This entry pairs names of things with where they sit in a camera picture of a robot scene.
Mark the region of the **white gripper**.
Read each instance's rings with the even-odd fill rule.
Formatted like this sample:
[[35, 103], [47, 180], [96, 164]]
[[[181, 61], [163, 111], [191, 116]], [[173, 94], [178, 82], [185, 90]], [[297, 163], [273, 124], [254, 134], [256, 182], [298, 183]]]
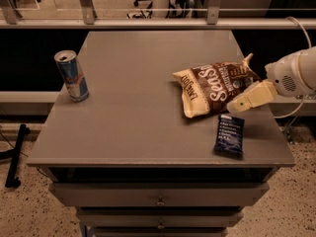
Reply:
[[229, 113], [244, 112], [284, 97], [312, 94], [312, 50], [302, 49], [265, 66], [270, 80], [255, 82], [227, 104]]

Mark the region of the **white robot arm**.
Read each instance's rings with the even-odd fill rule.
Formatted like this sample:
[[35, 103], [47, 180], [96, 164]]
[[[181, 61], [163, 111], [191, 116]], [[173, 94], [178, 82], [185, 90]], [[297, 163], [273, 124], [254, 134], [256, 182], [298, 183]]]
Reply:
[[229, 113], [244, 112], [277, 96], [312, 95], [316, 90], [316, 47], [299, 50], [265, 66], [267, 78], [251, 84], [227, 104]]

